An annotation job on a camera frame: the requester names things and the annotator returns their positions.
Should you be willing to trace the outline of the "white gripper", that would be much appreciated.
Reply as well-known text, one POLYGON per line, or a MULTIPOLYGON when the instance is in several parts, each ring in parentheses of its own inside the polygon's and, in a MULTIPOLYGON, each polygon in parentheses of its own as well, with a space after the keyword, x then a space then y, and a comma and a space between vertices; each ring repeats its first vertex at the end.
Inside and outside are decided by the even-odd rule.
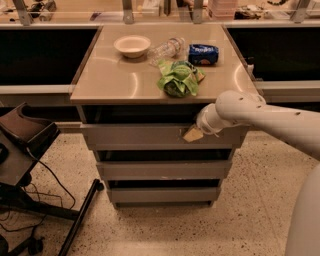
POLYGON ((233 127, 233 123, 222 119, 214 103, 205 106, 197 115, 196 125, 193 124, 183 135, 187 142, 193 142, 206 135, 217 135, 225 128, 233 127))

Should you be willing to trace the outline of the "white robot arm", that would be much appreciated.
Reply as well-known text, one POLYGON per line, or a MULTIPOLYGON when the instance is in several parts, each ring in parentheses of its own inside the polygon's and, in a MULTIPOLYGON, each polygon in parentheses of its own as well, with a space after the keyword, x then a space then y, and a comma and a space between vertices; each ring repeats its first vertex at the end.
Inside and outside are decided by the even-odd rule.
MULTIPOLYGON (((320 114, 268 105, 258 94, 228 90, 205 106, 183 135, 188 142, 229 127, 253 126, 320 160, 320 114)), ((320 165, 308 175, 292 213, 285 256, 320 256, 320 165)))

